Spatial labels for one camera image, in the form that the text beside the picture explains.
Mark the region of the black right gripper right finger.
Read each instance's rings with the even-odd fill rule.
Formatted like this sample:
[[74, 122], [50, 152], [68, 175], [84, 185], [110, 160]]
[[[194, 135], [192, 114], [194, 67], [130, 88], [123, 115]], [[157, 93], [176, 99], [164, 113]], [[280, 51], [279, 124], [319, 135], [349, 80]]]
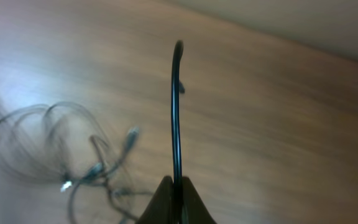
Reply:
[[183, 224], [216, 224], [191, 180], [188, 177], [183, 177], [182, 184], [181, 222]]

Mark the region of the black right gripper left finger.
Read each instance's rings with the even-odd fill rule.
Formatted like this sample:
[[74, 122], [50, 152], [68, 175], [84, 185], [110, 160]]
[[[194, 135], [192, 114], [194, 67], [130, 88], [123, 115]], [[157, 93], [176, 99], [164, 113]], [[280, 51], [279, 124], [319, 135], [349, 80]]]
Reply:
[[135, 224], [172, 224], [173, 180], [165, 176]]

